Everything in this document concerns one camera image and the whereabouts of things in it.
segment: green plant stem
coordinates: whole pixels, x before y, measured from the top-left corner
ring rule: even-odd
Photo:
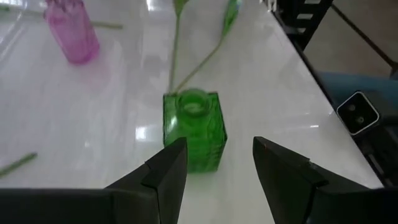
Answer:
[[[15,11],[21,11],[20,9],[16,8],[16,7],[9,7],[9,6],[2,6],[0,5],[0,11],[2,12],[10,12],[10,10],[15,10]],[[43,12],[37,12],[37,11],[31,11],[31,10],[25,10],[26,13],[32,15],[32,16],[37,16],[37,17],[42,17],[43,16]],[[102,28],[108,28],[108,29],[123,29],[123,25],[122,24],[112,24],[112,23],[108,23],[108,22],[101,22],[101,21],[92,21],[91,24],[94,27],[102,27]]]
[[[13,162],[12,164],[9,164],[5,167],[0,168],[0,179],[4,177],[5,175],[8,175],[12,171],[18,169],[20,166],[23,166],[24,164],[28,163],[32,159],[35,159],[37,157],[36,152],[28,153],[24,155],[24,157],[20,158],[19,160]]]
[[[182,82],[176,87],[174,92],[179,92],[182,87],[187,84],[187,82],[209,61],[210,58],[217,52],[217,50],[220,48],[221,44],[223,43],[223,39],[218,42],[217,46],[210,52],[210,54],[207,55],[207,57],[195,68],[192,70],[192,72],[182,80]]]
[[[178,52],[178,37],[180,35],[180,15],[177,15],[175,20],[175,34],[174,34],[174,45],[173,45],[173,55],[172,55],[172,66],[170,69],[170,83],[169,92],[173,90],[173,83],[175,78],[175,70],[177,68],[177,52]]]

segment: floor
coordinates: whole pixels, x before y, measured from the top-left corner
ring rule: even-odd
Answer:
[[[397,0],[334,0],[391,59],[398,62]],[[338,14],[329,9],[305,49],[319,71],[389,77],[390,66]]]

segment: pink glass vase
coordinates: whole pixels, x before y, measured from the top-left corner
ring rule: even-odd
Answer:
[[[46,0],[44,18],[70,63],[84,64],[97,56],[97,36],[81,0]]]

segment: green glass vase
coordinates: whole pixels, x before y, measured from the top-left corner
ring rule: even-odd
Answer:
[[[188,172],[218,169],[227,135],[217,93],[189,89],[164,95],[163,118],[165,146],[187,138]]]

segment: white table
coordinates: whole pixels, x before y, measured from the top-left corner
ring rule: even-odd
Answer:
[[[216,45],[226,2],[191,0],[184,9],[176,83]],[[40,18],[0,20],[0,165],[39,153],[0,179],[0,187],[102,188],[163,148],[172,1],[86,5],[93,20],[122,22],[124,29],[97,29],[101,54],[80,67],[66,62]],[[38,1],[27,7],[40,10]],[[179,223],[274,222],[254,167],[254,136],[367,187],[382,187],[257,0],[244,1],[220,51],[188,87],[219,93],[228,142],[217,172],[188,175]]]

